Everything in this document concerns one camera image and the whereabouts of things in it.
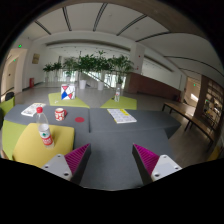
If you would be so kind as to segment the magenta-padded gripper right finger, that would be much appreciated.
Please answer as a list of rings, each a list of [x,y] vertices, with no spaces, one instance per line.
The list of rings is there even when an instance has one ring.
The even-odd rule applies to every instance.
[[[137,144],[133,145],[132,154],[144,185],[181,170],[168,155],[157,155]]]

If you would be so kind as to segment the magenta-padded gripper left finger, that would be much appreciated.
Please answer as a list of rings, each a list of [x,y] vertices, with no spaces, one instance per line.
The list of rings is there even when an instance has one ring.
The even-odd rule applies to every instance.
[[[79,185],[90,155],[91,144],[88,143],[66,155],[57,154],[42,169]]]

